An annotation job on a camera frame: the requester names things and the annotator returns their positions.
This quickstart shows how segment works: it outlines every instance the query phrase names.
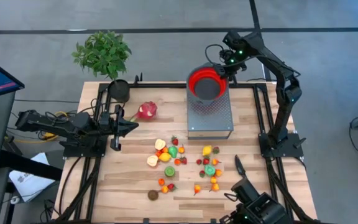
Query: perforated metal box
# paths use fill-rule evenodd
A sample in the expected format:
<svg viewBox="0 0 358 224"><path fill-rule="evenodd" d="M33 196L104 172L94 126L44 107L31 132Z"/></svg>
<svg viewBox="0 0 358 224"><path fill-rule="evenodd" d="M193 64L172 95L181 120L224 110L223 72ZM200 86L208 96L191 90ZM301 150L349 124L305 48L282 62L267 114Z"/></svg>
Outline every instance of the perforated metal box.
<svg viewBox="0 0 358 224"><path fill-rule="evenodd" d="M227 139L234 129L229 91L212 103L197 102L187 91L188 139Z"/></svg>

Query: black plant pot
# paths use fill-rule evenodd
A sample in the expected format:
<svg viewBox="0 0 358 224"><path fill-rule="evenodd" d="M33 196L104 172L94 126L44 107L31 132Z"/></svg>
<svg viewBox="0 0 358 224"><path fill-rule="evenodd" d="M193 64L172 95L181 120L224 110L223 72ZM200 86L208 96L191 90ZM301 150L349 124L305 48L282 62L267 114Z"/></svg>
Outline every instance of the black plant pot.
<svg viewBox="0 0 358 224"><path fill-rule="evenodd" d="M120 103L126 103L129 100L129 84L125 80L116 80L110 83L108 92L111 98Z"/></svg>

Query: green fruit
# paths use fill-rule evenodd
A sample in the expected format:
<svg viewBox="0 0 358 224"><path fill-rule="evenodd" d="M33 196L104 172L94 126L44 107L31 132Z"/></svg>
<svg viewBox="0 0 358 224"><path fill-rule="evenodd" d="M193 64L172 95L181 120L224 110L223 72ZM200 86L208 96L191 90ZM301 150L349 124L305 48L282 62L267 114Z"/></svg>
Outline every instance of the green fruit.
<svg viewBox="0 0 358 224"><path fill-rule="evenodd" d="M215 168L211 165L205 165L204 171L208 176L213 176L215 174Z"/></svg>
<svg viewBox="0 0 358 224"><path fill-rule="evenodd" d="M168 166L167 168L165 168L165 175L167 177L172 177L175 175L175 169L172 166Z"/></svg>
<svg viewBox="0 0 358 224"><path fill-rule="evenodd" d="M178 154L178 148L176 146L171 146L168 148L168 153L171 154L172 158L176 158Z"/></svg>

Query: plastic fruit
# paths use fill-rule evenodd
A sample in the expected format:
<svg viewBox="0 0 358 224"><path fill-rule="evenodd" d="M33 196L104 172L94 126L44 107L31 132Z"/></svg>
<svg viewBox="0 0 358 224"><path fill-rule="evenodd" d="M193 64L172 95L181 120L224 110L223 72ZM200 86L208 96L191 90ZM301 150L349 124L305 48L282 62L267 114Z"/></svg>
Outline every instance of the plastic fruit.
<svg viewBox="0 0 358 224"><path fill-rule="evenodd" d="M200 177L204 177L205 176L205 171L201 170L199 175L200 175Z"/></svg>
<svg viewBox="0 0 358 224"><path fill-rule="evenodd" d="M213 176L215 174L215 168L211 165L206 165L204 171L208 176Z"/></svg>
<svg viewBox="0 0 358 224"><path fill-rule="evenodd" d="M178 148L178 152L179 153L184 153L185 152L185 147L183 147L183 144Z"/></svg>
<svg viewBox="0 0 358 224"><path fill-rule="evenodd" d="M183 165L186 165L187 164L187 158L186 157L182 157L180 158L180 161Z"/></svg>
<svg viewBox="0 0 358 224"><path fill-rule="evenodd" d="M209 191L218 191L219 190L219 185L218 184L213 184L212 185L212 188L211 188L211 190L209 190Z"/></svg>
<svg viewBox="0 0 358 224"><path fill-rule="evenodd" d="M157 150L157 152L155 152L155 155L156 155L157 157L160 157L161 154L162 154L162 150Z"/></svg>
<svg viewBox="0 0 358 224"><path fill-rule="evenodd" d="M165 184L165 180L162 179L162 178L159 178L158 184L159 184L160 186L163 186L163 185Z"/></svg>
<svg viewBox="0 0 358 224"><path fill-rule="evenodd" d="M169 191L169 189L168 189L167 186L162 186L162 187L161 187L161 192L162 192L162 193L165 194L165 193L167 193L168 191Z"/></svg>
<svg viewBox="0 0 358 224"><path fill-rule="evenodd" d="M216 177L222 176L222 171L221 170L216 170L215 175L216 175Z"/></svg>
<svg viewBox="0 0 358 224"><path fill-rule="evenodd" d="M179 166L181 164L180 159L175 159L175 165Z"/></svg>
<svg viewBox="0 0 358 224"><path fill-rule="evenodd" d="M161 150L165 147L166 143L164 140L162 139L157 139L155 140L155 149L156 150Z"/></svg>
<svg viewBox="0 0 358 224"><path fill-rule="evenodd" d="M156 190L151 190L147 193L147 197L150 200L157 200L158 199L158 192Z"/></svg>
<svg viewBox="0 0 358 224"><path fill-rule="evenodd" d="M174 144L176 146L179 144L179 140L176 136L172 136L171 142L172 142L172 144Z"/></svg>
<svg viewBox="0 0 358 224"><path fill-rule="evenodd" d="M196 195L200 191L201 191L201 186L200 185L194 185L194 195Z"/></svg>
<svg viewBox="0 0 358 224"><path fill-rule="evenodd" d="M168 166L167 168L165 168L164 173L167 177L172 177L175 175L175 169L172 166Z"/></svg>
<svg viewBox="0 0 358 224"><path fill-rule="evenodd" d="M169 189L170 191L174 191L174 190L177 189L177 187L175 186L175 184L169 184L169 185L168 185L168 189Z"/></svg>
<svg viewBox="0 0 358 224"><path fill-rule="evenodd" d="M149 166L155 167L157 165L158 162L158 157L157 156L149 156L147 158L147 164Z"/></svg>
<svg viewBox="0 0 358 224"><path fill-rule="evenodd" d="M217 146L215 146L213 149L212 149L212 153L213 154L219 154L220 153L220 149L219 149L219 147L217 147Z"/></svg>
<svg viewBox="0 0 358 224"><path fill-rule="evenodd" d="M178 148L176 146L171 146L168 148L168 153L172 156L172 158L176 158L178 154Z"/></svg>
<svg viewBox="0 0 358 224"><path fill-rule="evenodd" d="M216 180L216 177L215 176L212 176L211 177L211 183L212 184L216 184L217 180Z"/></svg>
<svg viewBox="0 0 358 224"><path fill-rule="evenodd" d="M204 164L204 165L208 165L208 164L209 164L209 159L204 158L204 159L203 159L203 164Z"/></svg>
<svg viewBox="0 0 358 224"><path fill-rule="evenodd" d="M212 146L204 146L203 148L203 156L208 156L212 152Z"/></svg>
<svg viewBox="0 0 358 224"><path fill-rule="evenodd" d="M212 165L216 166L218 163L221 163L221 162L219 162L217 159L212 160Z"/></svg>
<svg viewBox="0 0 358 224"><path fill-rule="evenodd" d="M169 153L163 152L163 153L161 153L159 159L162 162L168 162L171 159L171 155Z"/></svg>

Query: potted plant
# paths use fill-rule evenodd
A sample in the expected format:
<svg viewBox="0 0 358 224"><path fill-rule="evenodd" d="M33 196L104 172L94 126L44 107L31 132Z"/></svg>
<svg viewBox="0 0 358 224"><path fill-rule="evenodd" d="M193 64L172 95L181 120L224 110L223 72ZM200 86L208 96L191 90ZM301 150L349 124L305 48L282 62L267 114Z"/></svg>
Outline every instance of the potted plant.
<svg viewBox="0 0 358 224"><path fill-rule="evenodd" d="M132 52L122 38L122 34L98 32L90 35L84 46L77 43L76 52L71 55L74 57L74 63L79 64L82 70L88 67L88 70L92 69L95 77L100 74L110 78L110 96L125 103L129 100L129 84L117 78L119 72L126 72L125 62Z"/></svg>

